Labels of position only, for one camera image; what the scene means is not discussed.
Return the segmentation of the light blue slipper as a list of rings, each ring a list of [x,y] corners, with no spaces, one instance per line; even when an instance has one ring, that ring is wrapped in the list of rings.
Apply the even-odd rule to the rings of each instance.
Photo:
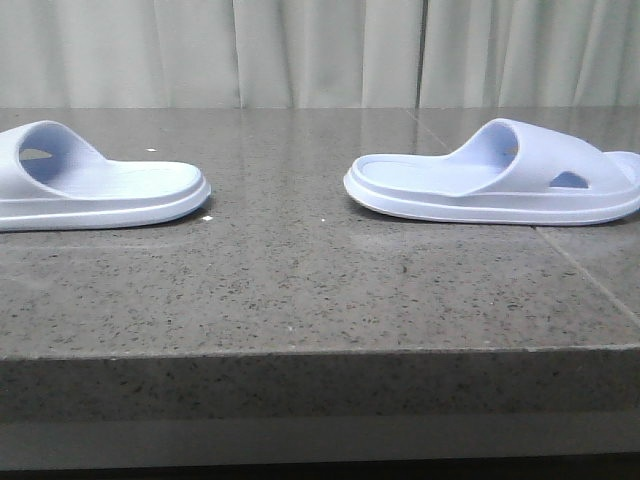
[[[343,183],[359,204],[401,218],[589,225],[638,210],[639,156],[496,118],[447,155],[361,156]]]
[[[55,121],[29,123],[1,134],[4,231],[163,223],[198,209],[211,191],[193,165],[110,160]]]

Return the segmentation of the grey-green curtain backdrop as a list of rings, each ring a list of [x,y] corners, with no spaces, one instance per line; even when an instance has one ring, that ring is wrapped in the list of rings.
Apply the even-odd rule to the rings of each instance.
[[[634,106],[635,1],[5,1],[11,108]]]

